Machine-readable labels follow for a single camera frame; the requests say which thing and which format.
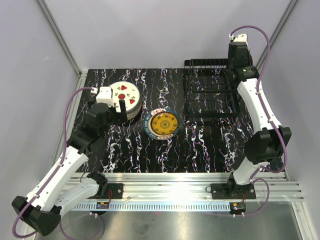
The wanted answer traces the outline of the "amber patterned glass plate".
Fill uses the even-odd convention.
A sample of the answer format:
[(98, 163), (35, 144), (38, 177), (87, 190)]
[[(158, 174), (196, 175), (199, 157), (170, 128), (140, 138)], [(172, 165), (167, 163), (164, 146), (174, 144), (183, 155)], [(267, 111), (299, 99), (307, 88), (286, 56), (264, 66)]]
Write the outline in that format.
[(153, 132), (160, 136), (173, 134), (179, 126), (178, 117), (171, 112), (159, 112), (151, 119), (150, 127)]

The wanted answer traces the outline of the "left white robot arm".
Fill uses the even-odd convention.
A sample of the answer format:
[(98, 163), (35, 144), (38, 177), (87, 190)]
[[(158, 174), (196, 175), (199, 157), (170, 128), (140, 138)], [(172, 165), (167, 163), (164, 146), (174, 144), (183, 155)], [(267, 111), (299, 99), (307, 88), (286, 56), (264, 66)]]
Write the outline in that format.
[(42, 181), (27, 196), (16, 196), (12, 201), (17, 218), (36, 233), (47, 236), (67, 212), (85, 199), (121, 199), (124, 185), (109, 184), (105, 175), (96, 171), (89, 173), (68, 191), (62, 190), (76, 170), (96, 151), (110, 126), (127, 120), (124, 100), (120, 100), (118, 106), (92, 104), (80, 126), (66, 141), (62, 155)]

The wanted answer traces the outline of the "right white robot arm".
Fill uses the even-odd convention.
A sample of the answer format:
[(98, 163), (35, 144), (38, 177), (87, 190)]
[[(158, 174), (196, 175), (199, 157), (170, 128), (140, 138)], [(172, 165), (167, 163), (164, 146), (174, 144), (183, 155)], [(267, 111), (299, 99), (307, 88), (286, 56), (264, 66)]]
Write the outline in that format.
[(292, 132), (282, 126), (271, 110), (246, 41), (229, 43), (225, 74), (244, 101), (253, 125), (253, 136), (244, 145), (244, 159), (226, 183), (228, 196), (237, 199), (250, 191), (257, 173), (287, 154), (285, 147)]

